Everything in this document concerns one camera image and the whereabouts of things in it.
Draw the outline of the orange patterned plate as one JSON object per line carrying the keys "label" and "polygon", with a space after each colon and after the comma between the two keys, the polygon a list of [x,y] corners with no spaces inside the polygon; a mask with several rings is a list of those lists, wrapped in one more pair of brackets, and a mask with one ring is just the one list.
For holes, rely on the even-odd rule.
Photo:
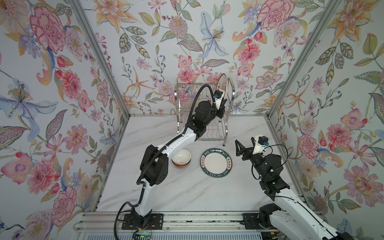
{"label": "orange patterned plate", "polygon": [[216,100],[223,100],[225,98],[225,94],[227,91],[227,76],[226,74],[221,74],[219,77],[219,81],[216,86],[216,90],[214,92],[214,97]]}

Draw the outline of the dark-rimmed lettered plate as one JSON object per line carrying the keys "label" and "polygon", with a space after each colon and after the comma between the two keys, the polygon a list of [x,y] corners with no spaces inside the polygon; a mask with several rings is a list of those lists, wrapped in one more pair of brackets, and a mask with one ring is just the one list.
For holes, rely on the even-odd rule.
{"label": "dark-rimmed lettered plate", "polygon": [[200,166],[206,175],[212,178],[224,178],[231,172],[233,161],[226,151],[211,148],[201,155]]}

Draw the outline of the orange bowl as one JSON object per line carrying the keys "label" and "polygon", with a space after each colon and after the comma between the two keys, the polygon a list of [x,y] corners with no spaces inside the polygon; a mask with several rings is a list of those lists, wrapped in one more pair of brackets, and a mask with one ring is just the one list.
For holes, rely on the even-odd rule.
{"label": "orange bowl", "polygon": [[172,163],[176,165],[185,165],[191,162],[192,155],[188,150],[182,149],[172,157]]}

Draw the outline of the red floral patterned bowl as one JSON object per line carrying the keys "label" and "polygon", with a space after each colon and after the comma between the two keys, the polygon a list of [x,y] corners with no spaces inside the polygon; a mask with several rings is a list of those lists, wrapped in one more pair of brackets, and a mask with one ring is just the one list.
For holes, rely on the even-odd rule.
{"label": "red floral patterned bowl", "polygon": [[185,165],[176,165],[176,164],[174,164],[174,166],[175,166],[176,168],[183,169],[183,168],[188,167],[189,164],[185,164]]}

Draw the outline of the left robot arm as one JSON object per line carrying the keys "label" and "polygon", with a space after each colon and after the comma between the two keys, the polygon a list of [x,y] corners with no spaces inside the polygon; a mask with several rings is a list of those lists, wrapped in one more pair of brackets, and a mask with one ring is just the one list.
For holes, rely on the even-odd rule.
{"label": "left robot arm", "polygon": [[135,206],[135,212],[144,218],[152,211],[156,186],[161,184],[168,175],[169,162],[183,148],[196,142],[207,130],[207,126],[215,118],[223,118],[226,112],[227,100],[220,103],[202,101],[195,110],[190,111],[184,130],[168,142],[160,145],[150,145],[146,148],[140,165],[141,174],[137,185],[142,186],[142,192]]}

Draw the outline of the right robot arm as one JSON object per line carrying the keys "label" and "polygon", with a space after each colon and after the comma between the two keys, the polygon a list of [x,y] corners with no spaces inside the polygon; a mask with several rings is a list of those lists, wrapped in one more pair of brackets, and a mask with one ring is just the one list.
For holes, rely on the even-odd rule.
{"label": "right robot arm", "polygon": [[282,157],[270,153],[265,136],[251,138],[252,147],[246,148],[235,141],[236,155],[243,161],[250,161],[252,170],[264,194],[272,203],[260,207],[257,217],[248,222],[262,229],[277,229],[290,240],[351,240],[347,232],[340,232],[313,212],[283,180],[280,173],[284,169]]}

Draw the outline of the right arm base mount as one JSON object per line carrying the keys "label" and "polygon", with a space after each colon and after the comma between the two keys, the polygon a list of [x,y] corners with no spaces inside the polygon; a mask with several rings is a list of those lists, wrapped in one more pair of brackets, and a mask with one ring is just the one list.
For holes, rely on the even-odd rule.
{"label": "right arm base mount", "polygon": [[246,230],[268,230],[272,227],[270,216],[273,212],[281,211],[282,209],[276,204],[267,204],[259,209],[258,213],[244,213],[242,214],[242,224]]}

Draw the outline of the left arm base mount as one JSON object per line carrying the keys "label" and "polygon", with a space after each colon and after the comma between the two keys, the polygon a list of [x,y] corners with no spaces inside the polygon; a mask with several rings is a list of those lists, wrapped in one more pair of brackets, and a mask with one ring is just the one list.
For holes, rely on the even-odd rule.
{"label": "left arm base mount", "polygon": [[122,230],[162,230],[164,224],[164,214],[148,213],[144,217],[133,212],[124,214]]}

